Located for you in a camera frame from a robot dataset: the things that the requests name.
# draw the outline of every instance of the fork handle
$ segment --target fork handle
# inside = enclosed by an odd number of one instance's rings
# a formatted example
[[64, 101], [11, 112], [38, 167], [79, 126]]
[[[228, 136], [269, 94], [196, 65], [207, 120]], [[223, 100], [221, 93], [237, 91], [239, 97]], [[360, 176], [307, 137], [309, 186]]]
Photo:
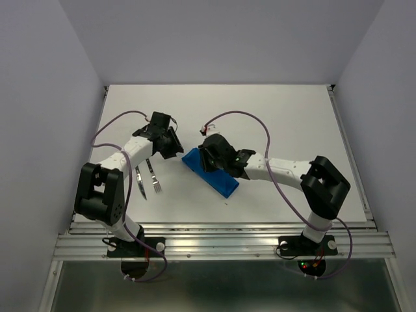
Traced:
[[146, 163], [148, 164], [150, 174], [154, 175], [155, 172], [153, 171], [153, 168], [151, 167], [150, 160], [148, 158], [146, 158]]

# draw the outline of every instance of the gray wall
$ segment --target gray wall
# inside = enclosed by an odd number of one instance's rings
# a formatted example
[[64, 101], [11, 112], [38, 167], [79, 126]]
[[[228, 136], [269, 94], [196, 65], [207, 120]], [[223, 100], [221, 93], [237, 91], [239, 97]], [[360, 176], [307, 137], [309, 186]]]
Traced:
[[0, 310], [36, 311], [102, 84], [55, 0], [0, 4]]
[[416, 2], [386, 0], [336, 97], [372, 212], [416, 295]]
[[334, 83], [382, 0], [60, 0], [110, 83]]

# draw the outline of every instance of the screw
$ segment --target screw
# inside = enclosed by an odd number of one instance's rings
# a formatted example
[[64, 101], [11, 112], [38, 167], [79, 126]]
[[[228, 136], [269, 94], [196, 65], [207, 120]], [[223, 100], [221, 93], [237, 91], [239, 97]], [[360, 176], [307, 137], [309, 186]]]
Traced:
[[328, 242], [328, 247], [331, 249], [331, 250], [335, 250], [335, 249], [337, 249], [337, 243], [333, 240], [330, 240], [329, 242]]
[[158, 242], [158, 243], [156, 244], [156, 250], [157, 250], [158, 252], [162, 252], [162, 251], [164, 250], [164, 244], [163, 244], [162, 242]]

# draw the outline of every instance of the silver knife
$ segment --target silver knife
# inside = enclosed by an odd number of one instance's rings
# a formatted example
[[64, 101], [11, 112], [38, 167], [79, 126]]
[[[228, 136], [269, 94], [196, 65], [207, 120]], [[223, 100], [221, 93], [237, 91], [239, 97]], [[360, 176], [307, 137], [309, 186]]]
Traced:
[[142, 193], [143, 198], [145, 200], [148, 200], [146, 197], [146, 192], [144, 192], [142, 175], [140, 174], [140, 170], [138, 169], [138, 166], [136, 166], [136, 180], [137, 180], [137, 185], [138, 185], [138, 189], [140, 190], [140, 193]]

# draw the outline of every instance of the white table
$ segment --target white table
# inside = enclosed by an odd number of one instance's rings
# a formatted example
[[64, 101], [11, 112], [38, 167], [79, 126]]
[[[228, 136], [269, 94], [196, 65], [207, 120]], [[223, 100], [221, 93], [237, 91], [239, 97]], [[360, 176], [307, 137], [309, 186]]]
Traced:
[[[346, 222], [366, 221], [363, 204], [343, 144], [326, 86], [294, 85], [112, 85], [99, 126], [117, 114], [140, 110], [172, 115], [177, 135], [188, 153], [203, 142], [199, 130], [213, 116], [230, 110], [255, 114], [266, 123], [272, 137], [270, 157], [313, 160], [326, 156], [351, 183], [339, 216]], [[143, 117], [130, 114], [104, 131], [97, 143], [124, 145], [131, 133], [145, 124]], [[262, 127], [243, 115], [228, 115], [215, 122], [236, 150], [247, 148], [264, 153], [266, 136]], [[111, 148], [94, 149], [91, 162], [107, 158]], [[135, 179], [128, 207], [136, 222], [299, 222], [272, 183], [245, 181], [225, 199], [192, 172], [179, 157], [151, 158], [163, 192], [156, 194], [146, 163], [140, 165], [148, 200], [140, 194]], [[310, 209], [302, 192], [282, 186], [295, 207], [308, 216]], [[82, 216], [76, 222], [89, 222]]]

